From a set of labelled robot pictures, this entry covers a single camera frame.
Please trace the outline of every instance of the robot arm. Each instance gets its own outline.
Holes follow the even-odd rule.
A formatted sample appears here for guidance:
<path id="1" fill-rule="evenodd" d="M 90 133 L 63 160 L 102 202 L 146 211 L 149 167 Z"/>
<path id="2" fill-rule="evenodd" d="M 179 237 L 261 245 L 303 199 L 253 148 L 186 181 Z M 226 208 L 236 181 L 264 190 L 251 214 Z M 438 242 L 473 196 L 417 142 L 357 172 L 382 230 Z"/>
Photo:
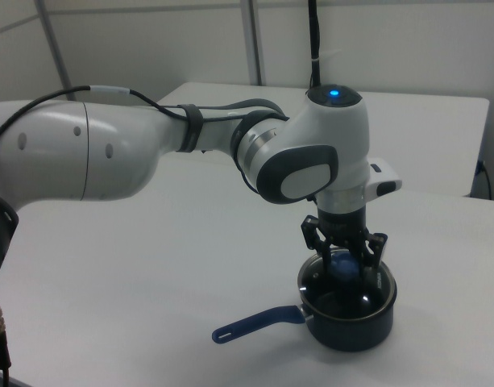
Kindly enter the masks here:
<path id="1" fill-rule="evenodd" d="M 24 104 L 0 102 L 0 126 Z M 9 215 L 38 200 L 127 198 L 148 183 L 162 155 L 192 143 L 194 150 L 230 155 L 269 202 L 313 199 L 318 219 L 303 223 L 309 248 L 326 254 L 334 244 L 364 265 L 378 265 L 384 241 L 374 258 L 366 242 L 378 237 L 366 230 L 365 203 L 401 182 L 386 164 L 367 160 L 368 120 L 359 94 L 336 85 L 311 89 L 290 120 L 267 109 L 197 111 L 188 113 L 188 123 L 152 108 L 45 102 L 0 138 L 0 202 Z"/>

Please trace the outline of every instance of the white desk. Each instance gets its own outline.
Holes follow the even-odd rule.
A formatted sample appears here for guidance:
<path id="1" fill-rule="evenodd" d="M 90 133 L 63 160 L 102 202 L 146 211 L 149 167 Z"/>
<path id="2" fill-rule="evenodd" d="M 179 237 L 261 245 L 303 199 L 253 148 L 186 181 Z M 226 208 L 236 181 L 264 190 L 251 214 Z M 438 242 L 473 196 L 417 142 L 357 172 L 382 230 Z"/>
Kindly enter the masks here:
<path id="1" fill-rule="evenodd" d="M 370 123 L 369 156 L 382 157 L 399 173 L 403 187 L 432 194 L 471 192 L 488 100 L 482 98 L 360 92 Z M 305 98 L 304 89 L 185 83 L 160 103 L 226 105 L 266 98 L 289 117 Z M 205 155 L 199 160 L 223 160 Z"/>
<path id="2" fill-rule="evenodd" d="M 371 203 L 399 293 L 379 347 L 347 354 L 279 324 L 300 301 L 310 203 L 274 206 L 235 168 L 166 156 L 131 199 L 40 202 L 0 272 L 11 376 L 32 386 L 494 386 L 494 202 L 400 191 Z"/>

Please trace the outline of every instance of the blue pot handle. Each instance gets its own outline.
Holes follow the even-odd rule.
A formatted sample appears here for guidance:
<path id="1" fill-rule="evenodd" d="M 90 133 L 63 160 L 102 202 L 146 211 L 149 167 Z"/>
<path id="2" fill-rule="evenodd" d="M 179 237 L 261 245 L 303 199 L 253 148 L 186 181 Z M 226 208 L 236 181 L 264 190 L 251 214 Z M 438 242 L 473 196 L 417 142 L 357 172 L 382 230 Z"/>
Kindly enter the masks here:
<path id="1" fill-rule="evenodd" d="M 213 332 L 213 341 L 217 344 L 228 343 L 275 323 L 303 324 L 305 317 L 296 305 L 278 306 L 218 328 Z"/>

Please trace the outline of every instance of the pot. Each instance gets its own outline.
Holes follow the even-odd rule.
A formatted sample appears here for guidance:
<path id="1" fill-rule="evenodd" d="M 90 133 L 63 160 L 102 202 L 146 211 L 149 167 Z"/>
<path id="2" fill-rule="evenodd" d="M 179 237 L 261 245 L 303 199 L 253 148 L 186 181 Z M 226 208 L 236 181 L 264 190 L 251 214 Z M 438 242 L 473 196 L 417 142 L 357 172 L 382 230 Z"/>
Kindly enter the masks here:
<path id="1" fill-rule="evenodd" d="M 306 323 L 327 347 L 357 352 L 375 347 L 390 333 L 397 286 L 383 262 L 360 270 L 348 250 L 332 249 L 328 266 L 321 256 L 311 256 L 297 283 L 301 305 L 278 306 L 233 322 L 214 331 L 213 341 L 228 343 L 274 323 Z"/>

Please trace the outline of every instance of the pot rim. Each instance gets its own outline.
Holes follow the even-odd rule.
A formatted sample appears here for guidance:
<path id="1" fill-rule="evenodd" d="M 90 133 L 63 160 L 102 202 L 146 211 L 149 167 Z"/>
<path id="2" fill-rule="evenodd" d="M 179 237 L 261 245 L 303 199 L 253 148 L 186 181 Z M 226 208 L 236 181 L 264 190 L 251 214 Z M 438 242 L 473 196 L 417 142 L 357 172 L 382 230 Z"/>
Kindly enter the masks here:
<path id="1" fill-rule="evenodd" d="M 348 252 L 348 250 L 346 250 L 345 248 L 333 248 L 332 249 L 332 252 L 340 252 L 340 251 Z M 316 314 L 318 314 L 318 315 L 322 316 L 323 318 L 327 318 L 328 320 L 335 321 L 337 323 L 340 323 L 340 322 L 341 323 L 364 323 L 367 320 L 370 320 L 370 319 L 373 319 L 375 317 L 378 317 L 379 315 L 383 314 L 387 310 L 392 309 L 393 304 L 394 304 L 394 302 L 396 300 L 396 296 L 397 296 L 397 294 L 396 294 L 397 293 L 397 291 L 396 291 L 396 282 L 395 282 L 395 278 L 393 277 L 392 272 L 390 272 L 390 269 L 388 268 L 388 266 L 383 261 L 381 261 L 380 262 L 380 267 L 388 275 L 388 279 L 390 281 L 390 294 L 389 294 L 389 297 L 387 298 L 386 302 L 377 311 L 375 311 L 372 314 L 369 314 L 368 316 L 361 317 L 361 318 L 337 318 L 337 317 L 332 317 L 332 316 L 329 316 L 328 314 L 322 313 L 320 310 L 318 310 L 317 308 L 315 308 L 313 306 L 313 304 L 311 304 L 311 302 L 309 302 L 309 300 L 304 295 L 304 290 L 301 290 L 301 287 L 302 287 L 302 276 L 304 275 L 304 271 L 312 263 L 314 263 L 317 260 L 321 260 L 321 259 L 322 259 L 322 256 L 319 256 L 318 254 L 314 254 L 313 256 L 311 256 L 310 258 L 308 258 L 304 262 L 304 264 L 301 266 L 301 269 L 299 270 L 298 277 L 297 277 L 297 284 L 298 284 L 298 287 L 299 287 L 299 293 L 301 294 L 301 300 L 304 303 L 305 308 L 311 310 L 311 312 L 312 312 L 311 314 L 313 316 L 316 315 Z"/>

